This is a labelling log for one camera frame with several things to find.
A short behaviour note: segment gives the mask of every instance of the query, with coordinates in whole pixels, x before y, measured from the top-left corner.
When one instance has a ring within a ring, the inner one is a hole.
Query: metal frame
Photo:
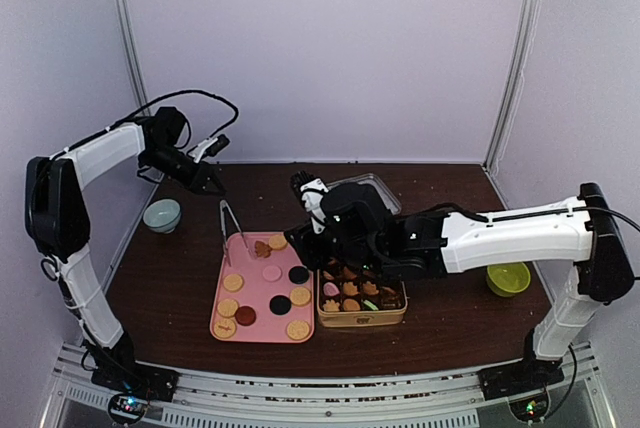
[[[133,30],[131,28],[131,19],[129,18],[127,0],[114,1],[116,4],[116,11],[118,13],[118,21],[120,24],[120,33],[122,35],[124,52],[127,58],[127,67],[129,69],[128,71],[129,78],[131,80],[131,88],[133,89],[133,94],[136,98],[138,106],[142,106],[147,103],[147,92],[144,87],[140,61],[138,60],[138,54],[136,52],[136,46],[133,39]]]
[[[584,380],[589,388],[599,426],[615,428],[613,410],[590,344],[577,346],[575,352],[577,380]],[[91,374],[80,366],[83,353],[81,347],[62,347],[39,423],[41,428],[59,426],[66,400],[97,409],[106,407],[112,392],[91,384]],[[87,365],[93,366],[90,360]],[[477,377],[481,368],[318,379],[234,376],[174,368],[180,379],[173,402],[153,402],[145,421],[176,428],[404,428],[447,426],[446,420],[450,420],[449,426],[474,428],[479,426],[478,408],[506,402],[505,398],[483,400]],[[565,381],[559,386],[566,386],[573,373],[569,355],[562,368]]]
[[[489,144],[489,151],[484,162],[484,167],[489,173],[494,173],[500,158],[500,151],[509,134],[511,120],[518,101],[520,80],[524,62],[531,47],[532,32],[535,25],[536,14],[540,0],[522,0],[520,23],[516,36],[516,44],[513,50],[507,84],[502,96],[500,112],[496,126]]]

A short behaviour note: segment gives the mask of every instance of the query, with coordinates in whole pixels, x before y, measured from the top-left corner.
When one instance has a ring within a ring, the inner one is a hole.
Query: light blue bowl
[[[158,200],[144,210],[142,221],[151,231],[171,233],[180,222],[182,212],[176,200]]]

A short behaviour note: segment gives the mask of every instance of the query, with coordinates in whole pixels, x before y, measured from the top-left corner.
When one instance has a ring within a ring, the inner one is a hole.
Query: pink tray
[[[249,249],[253,250],[256,241],[267,243],[269,237],[277,233],[244,233]],[[227,240],[229,256],[222,260],[218,288],[213,300],[213,312],[209,329],[214,338],[220,341],[237,341],[249,343],[304,343],[313,335],[314,330],[314,301],[313,301],[313,273],[302,285],[296,285],[289,281],[289,270],[294,266],[302,265],[295,250],[289,245],[282,251],[273,250],[269,258],[253,257],[247,252],[240,233],[235,233]],[[234,261],[234,266],[229,264],[229,258]],[[277,281],[267,281],[262,276],[262,271],[269,265],[276,265],[282,270],[282,276]],[[224,289],[222,282],[225,276],[238,273],[244,278],[244,286],[236,293],[230,293]],[[283,295],[287,298],[294,288],[304,286],[311,292],[311,303],[306,306],[291,306],[286,315],[274,315],[269,309],[271,298]],[[256,312],[256,321],[251,326],[237,325],[237,331],[231,338],[221,339],[213,333],[213,327],[222,317],[216,308],[218,303],[226,298],[233,298],[240,306],[250,306]],[[294,341],[287,336],[287,325],[301,320],[309,323],[311,331],[304,340]]]

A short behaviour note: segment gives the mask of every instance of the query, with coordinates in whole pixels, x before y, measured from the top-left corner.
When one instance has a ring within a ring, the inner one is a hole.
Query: box of cookies
[[[402,282],[383,282],[367,271],[355,273],[337,260],[316,280],[318,320],[327,328],[394,325],[407,311]]]

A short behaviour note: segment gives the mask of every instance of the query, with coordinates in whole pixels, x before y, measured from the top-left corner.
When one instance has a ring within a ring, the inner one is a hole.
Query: bowl
[[[151,231],[171,233],[178,226],[182,212],[176,200],[164,199],[152,203],[144,210],[142,221]]]
[[[531,273],[524,263],[505,263],[487,267],[487,285],[496,295],[511,298],[531,284]]]

